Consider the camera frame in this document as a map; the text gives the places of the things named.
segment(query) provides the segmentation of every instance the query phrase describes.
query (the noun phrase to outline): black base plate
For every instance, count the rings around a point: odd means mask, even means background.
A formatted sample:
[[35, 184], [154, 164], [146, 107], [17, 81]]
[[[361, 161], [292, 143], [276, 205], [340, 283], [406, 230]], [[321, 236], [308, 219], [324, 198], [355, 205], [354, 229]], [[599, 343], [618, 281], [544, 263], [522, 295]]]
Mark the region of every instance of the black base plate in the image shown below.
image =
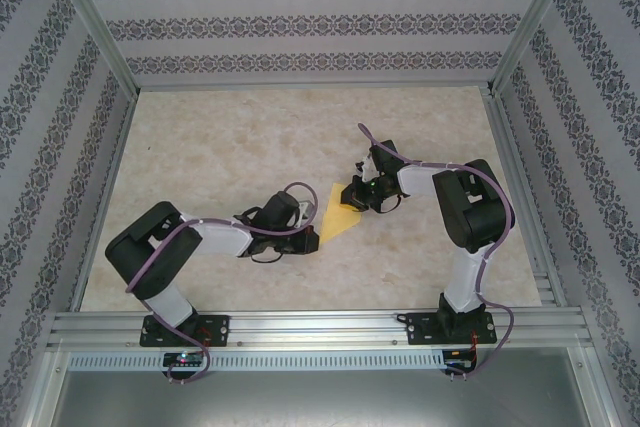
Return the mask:
[[396, 318], [407, 326], [409, 345], [470, 344], [473, 332], [478, 336], [478, 344], [495, 344], [498, 341], [489, 312], [483, 312], [477, 322], [466, 323], [449, 336], [440, 327], [436, 312], [398, 314]]
[[[228, 315], [199, 315], [192, 334], [188, 334], [206, 347], [226, 347], [229, 337]], [[153, 315], [142, 323], [141, 347], [193, 347], [193, 344], [165, 329]]]

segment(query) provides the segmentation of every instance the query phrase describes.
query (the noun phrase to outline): marble floor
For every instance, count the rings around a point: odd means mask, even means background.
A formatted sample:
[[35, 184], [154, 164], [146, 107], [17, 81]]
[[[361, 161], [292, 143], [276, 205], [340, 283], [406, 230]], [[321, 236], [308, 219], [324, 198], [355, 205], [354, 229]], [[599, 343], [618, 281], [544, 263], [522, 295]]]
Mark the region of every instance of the marble floor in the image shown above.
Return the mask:
[[[369, 148], [357, 122], [411, 158], [484, 158], [506, 186], [475, 87], [143, 93], [82, 310], [143, 310], [124, 293], [104, 248], [161, 200], [228, 218], [300, 180], [318, 192], [320, 230], [332, 184], [348, 184]], [[307, 198], [302, 189], [292, 193]], [[452, 247], [435, 198], [412, 197], [388, 215], [365, 213], [313, 255], [267, 265], [194, 256], [176, 281], [199, 310], [428, 308], [449, 281]], [[540, 305], [517, 225], [495, 255], [485, 294]]]

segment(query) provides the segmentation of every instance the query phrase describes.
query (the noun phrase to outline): yellow triangular object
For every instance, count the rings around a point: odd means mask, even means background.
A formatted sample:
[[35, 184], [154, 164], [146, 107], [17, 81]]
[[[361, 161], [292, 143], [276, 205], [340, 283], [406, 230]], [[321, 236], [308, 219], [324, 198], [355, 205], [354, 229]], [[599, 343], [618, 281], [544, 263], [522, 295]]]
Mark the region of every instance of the yellow triangular object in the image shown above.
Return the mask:
[[329, 197], [329, 205], [322, 219], [322, 230], [320, 231], [320, 244], [327, 242], [336, 235], [341, 234], [350, 229], [358, 222], [362, 213], [354, 212], [349, 208], [340, 205], [340, 194], [346, 185], [333, 184], [331, 187], [331, 197]]

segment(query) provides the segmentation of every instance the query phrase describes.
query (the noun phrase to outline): gray metal panel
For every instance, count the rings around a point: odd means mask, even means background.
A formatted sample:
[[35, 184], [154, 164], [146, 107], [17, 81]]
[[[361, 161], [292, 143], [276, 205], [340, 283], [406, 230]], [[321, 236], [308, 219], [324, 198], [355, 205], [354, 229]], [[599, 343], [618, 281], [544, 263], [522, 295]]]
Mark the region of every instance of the gray metal panel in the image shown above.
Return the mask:
[[511, 350], [477, 379], [434, 371], [220, 372], [187, 386], [157, 373], [70, 372], [55, 426], [589, 425], [564, 349]]

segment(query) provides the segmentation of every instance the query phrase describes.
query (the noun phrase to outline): enclosure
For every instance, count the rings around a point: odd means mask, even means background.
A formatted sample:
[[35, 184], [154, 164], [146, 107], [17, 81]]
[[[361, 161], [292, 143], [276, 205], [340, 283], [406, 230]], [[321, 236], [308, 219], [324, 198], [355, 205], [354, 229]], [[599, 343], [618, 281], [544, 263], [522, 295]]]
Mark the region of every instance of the enclosure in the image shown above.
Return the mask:
[[[0, 425], [640, 425], [639, 2], [2, 0]], [[482, 294], [513, 331], [466, 382], [441, 370], [469, 343], [399, 322], [453, 275], [438, 199], [328, 234], [359, 122], [487, 160], [511, 201]], [[318, 251], [190, 258], [224, 346], [169, 385], [183, 349], [141, 345], [107, 244], [157, 202], [232, 218], [296, 181]]]

